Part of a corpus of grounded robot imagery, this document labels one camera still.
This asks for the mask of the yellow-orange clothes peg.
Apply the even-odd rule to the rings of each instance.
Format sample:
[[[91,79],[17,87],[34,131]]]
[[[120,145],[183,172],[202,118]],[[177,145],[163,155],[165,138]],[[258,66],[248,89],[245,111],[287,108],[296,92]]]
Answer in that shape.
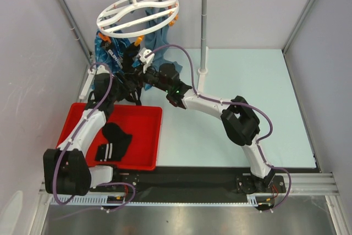
[[[144,35],[138,36],[134,42],[134,46],[138,47],[141,44],[141,42],[143,41],[143,39],[144,39]]]

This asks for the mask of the orange clothes peg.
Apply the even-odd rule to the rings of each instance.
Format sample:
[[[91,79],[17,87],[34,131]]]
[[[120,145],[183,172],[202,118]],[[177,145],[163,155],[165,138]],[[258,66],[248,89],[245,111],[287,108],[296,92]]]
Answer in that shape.
[[[98,35],[102,41],[111,43],[111,39],[108,36],[102,34],[101,32],[99,32]]]

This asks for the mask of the black white-striped sock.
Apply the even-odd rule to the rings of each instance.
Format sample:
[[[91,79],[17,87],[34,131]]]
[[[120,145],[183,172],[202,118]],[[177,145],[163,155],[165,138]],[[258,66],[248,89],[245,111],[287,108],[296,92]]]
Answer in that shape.
[[[133,136],[124,132],[115,123],[106,123],[102,128],[102,135],[107,143],[98,146],[95,161],[120,162],[125,156]]]

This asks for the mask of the white round clip hanger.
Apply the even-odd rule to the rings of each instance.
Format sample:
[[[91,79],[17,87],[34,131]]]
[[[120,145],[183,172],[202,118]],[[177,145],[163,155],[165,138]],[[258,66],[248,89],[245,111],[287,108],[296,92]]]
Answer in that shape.
[[[98,15],[96,25],[109,37],[134,38],[173,25],[179,9],[179,0],[119,0]]]

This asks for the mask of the black blue sunrise sock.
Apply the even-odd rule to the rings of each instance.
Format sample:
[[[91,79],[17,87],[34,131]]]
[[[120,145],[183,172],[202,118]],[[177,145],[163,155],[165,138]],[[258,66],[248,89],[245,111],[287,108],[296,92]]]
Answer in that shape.
[[[108,42],[108,41],[102,41],[101,48],[106,52],[108,56],[107,64],[110,66],[110,69],[112,70],[112,72],[114,73],[122,72],[123,71],[122,61],[120,59],[118,50],[116,49],[114,43]]]

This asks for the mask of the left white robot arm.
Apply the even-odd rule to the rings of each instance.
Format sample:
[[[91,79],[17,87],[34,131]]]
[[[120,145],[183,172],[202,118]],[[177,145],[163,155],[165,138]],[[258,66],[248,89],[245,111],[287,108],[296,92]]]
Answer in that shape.
[[[109,191],[115,191],[121,185],[121,177],[113,173],[111,162],[122,159],[133,136],[108,119],[116,102],[126,98],[138,100],[140,83],[131,74],[103,72],[96,75],[94,86],[71,133],[56,149],[48,149],[43,155],[45,190],[50,194],[83,196],[99,185]],[[98,158],[104,164],[90,167],[86,154],[99,132],[107,140],[98,151]]]

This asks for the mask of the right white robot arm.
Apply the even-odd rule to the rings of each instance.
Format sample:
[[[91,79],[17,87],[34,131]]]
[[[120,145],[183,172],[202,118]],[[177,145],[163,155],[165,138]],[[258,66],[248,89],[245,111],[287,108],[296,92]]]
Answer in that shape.
[[[139,83],[149,84],[166,93],[166,99],[174,107],[195,110],[221,120],[227,137],[242,147],[249,161],[254,186],[266,192],[273,186],[274,169],[267,163],[259,145],[260,120],[257,111],[241,97],[230,101],[202,95],[180,80],[179,72],[171,63],[154,67],[138,66],[135,69]]]

